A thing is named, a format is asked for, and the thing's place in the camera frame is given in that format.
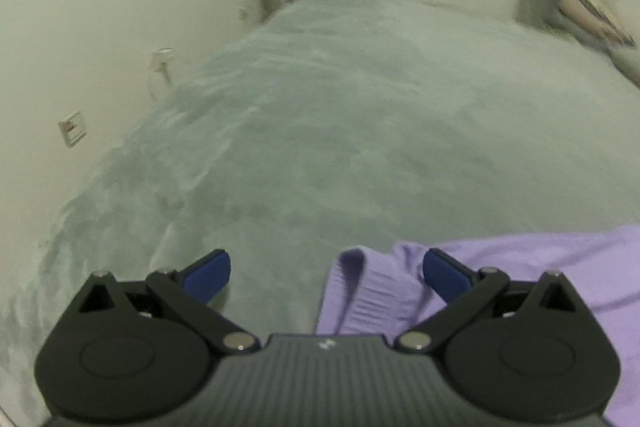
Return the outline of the purple pants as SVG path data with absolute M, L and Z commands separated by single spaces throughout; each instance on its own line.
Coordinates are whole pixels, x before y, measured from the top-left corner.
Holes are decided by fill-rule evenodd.
M 605 417 L 639 422 L 639 228 L 532 233 L 436 245 L 398 242 L 387 253 L 343 251 L 323 289 L 316 334 L 377 335 L 392 343 L 458 301 L 495 288 L 485 308 L 515 312 L 541 277 L 570 282 L 620 357 Z

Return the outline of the grey-green bed blanket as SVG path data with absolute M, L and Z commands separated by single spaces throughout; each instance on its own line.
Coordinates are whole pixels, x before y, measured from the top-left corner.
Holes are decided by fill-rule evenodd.
M 1 408 L 48 416 L 35 356 L 88 275 L 216 248 L 224 314 L 314 326 L 352 246 L 639 220 L 639 91 L 604 54 L 412 0 L 298 0 L 215 54 L 94 167 L 1 305 Z

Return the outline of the folded beige brown bedding stack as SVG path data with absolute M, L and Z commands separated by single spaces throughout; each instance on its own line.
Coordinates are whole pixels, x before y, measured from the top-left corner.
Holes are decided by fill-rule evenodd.
M 605 53 L 637 47 L 631 33 L 601 0 L 555 0 L 548 22 L 585 46 Z

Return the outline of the white wall socket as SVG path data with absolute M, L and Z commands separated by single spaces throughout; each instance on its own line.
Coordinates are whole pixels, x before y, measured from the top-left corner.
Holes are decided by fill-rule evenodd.
M 62 138 L 68 148 L 73 148 L 87 135 L 84 115 L 80 110 L 67 115 L 58 122 Z

